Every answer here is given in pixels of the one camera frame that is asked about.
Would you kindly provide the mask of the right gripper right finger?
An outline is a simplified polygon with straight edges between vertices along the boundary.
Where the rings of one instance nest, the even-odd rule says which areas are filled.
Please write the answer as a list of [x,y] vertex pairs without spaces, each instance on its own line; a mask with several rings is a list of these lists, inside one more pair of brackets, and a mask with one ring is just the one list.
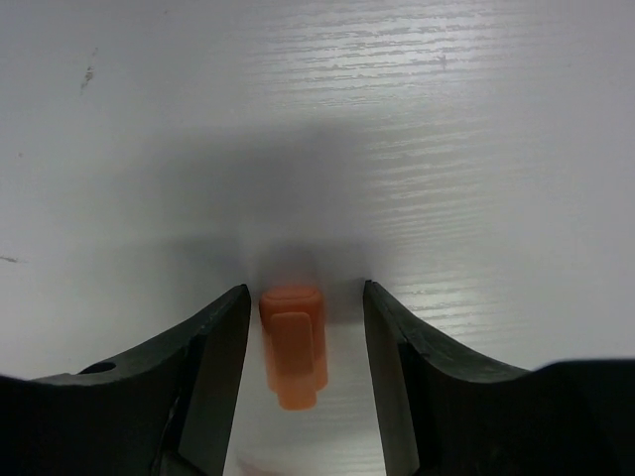
[[570,360],[528,371],[363,289],[365,339],[390,475],[630,475],[634,363]]

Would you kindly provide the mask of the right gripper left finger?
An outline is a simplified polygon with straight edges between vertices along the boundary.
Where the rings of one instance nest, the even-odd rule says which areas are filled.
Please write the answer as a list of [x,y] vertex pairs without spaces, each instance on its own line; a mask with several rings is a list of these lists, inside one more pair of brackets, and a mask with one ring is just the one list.
[[77,374],[1,380],[5,475],[219,475],[250,322],[245,286]]

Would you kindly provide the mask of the orange highlighter cap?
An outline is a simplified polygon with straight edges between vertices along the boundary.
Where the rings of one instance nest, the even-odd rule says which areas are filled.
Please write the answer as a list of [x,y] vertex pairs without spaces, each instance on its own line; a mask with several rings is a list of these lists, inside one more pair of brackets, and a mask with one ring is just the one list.
[[271,288],[260,296],[267,383],[286,411],[314,407],[328,382],[325,306],[309,286]]

